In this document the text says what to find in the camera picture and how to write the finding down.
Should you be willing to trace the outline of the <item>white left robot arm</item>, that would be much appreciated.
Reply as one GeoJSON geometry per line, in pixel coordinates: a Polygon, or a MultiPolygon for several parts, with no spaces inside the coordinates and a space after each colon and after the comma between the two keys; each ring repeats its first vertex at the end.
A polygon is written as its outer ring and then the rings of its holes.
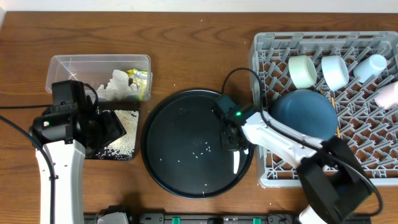
{"type": "Polygon", "coordinates": [[[83,164],[126,134],[113,111],[53,113],[34,119],[31,136],[39,142],[40,222],[83,223],[83,164]]]}

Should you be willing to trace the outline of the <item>white tissue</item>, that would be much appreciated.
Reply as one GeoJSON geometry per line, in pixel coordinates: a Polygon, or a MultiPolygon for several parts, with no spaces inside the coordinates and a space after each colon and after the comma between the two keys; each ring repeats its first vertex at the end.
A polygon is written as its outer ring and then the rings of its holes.
{"type": "Polygon", "coordinates": [[[100,98],[108,101],[122,100],[137,91],[137,85],[130,84],[129,81],[130,78],[126,72],[114,70],[113,77],[107,85],[100,85],[96,92],[100,98]]]}

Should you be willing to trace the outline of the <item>light blue bowl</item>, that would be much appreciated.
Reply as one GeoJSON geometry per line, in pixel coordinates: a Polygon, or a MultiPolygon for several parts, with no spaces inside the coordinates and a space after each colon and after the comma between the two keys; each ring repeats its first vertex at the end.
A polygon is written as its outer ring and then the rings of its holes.
{"type": "Polygon", "coordinates": [[[321,60],[323,77],[331,91],[339,90],[349,82],[349,73],[341,56],[332,55],[321,60]]]}

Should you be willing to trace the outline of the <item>pink cup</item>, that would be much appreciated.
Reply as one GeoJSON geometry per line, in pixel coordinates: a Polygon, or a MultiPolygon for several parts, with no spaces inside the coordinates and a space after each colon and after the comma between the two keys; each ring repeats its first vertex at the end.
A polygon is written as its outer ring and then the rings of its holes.
{"type": "Polygon", "coordinates": [[[378,89],[378,95],[374,99],[378,107],[389,110],[397,106],[397,86],[398,83],[394,82],[378,89]]]}

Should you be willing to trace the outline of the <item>light blue cup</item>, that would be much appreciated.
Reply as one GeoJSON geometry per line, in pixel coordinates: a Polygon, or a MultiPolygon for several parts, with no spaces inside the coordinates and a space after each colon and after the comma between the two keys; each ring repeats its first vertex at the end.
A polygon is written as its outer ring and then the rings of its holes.
{"type": "Polygon", "coordinates": [[[373,76],[378,76],[387,67],[387,60],[379,54],[371,55],[369,58],[354,68],[354,76],[359,78],[360,83],[365,83],[373,76]]]}

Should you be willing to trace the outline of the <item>dark blue plate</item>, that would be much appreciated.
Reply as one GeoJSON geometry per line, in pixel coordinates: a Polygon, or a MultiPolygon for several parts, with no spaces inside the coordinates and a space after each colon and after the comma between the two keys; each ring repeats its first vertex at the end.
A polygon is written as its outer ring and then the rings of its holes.
{"type": "Polygon", "coordinates": [[[291,91],[274,102],[271,116],[311,137],[329,140],[336,135],[337,113],[332,103],[312,90],[291,91]]]}

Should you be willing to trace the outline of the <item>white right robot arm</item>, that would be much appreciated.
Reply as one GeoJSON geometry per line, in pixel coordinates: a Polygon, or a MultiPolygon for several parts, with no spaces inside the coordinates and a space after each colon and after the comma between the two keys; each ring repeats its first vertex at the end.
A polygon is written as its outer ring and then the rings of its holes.
{"type": "Polygon", "coordinates": [[[215,113],[225,123],[220,134],[224,149],[261,146],[296,170],[308,201],[298,216],[300,223],[344,223],[377,192],[352,150],[338,137],[324,141],[301,135],[252,106],[217,103],[215,113]]]}

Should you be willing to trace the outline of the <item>light green bowl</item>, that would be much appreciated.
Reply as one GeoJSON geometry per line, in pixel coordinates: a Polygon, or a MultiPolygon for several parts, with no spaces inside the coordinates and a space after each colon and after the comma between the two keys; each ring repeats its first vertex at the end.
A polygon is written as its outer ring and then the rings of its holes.
{"type": "Polygon", "coordinates": [[[297,89],[314,86],[317,72],[309,56],[300,55],[289,58],[288,68],[292,82],[297,89]]]}

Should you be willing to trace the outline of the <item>yellow green snack wrapper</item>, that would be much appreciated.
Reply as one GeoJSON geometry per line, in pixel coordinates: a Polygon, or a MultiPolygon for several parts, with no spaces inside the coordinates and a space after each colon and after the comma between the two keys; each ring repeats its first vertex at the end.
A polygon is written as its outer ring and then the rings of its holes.
{"type": "Polygon", "coordinates": [[[136,68],[126,71],[129,77],[129,86],[133,91],[137,92],[137,98],[140,100],[144,99],[145,91],[148,87],[148,72],[141,71],[136,68]]]}

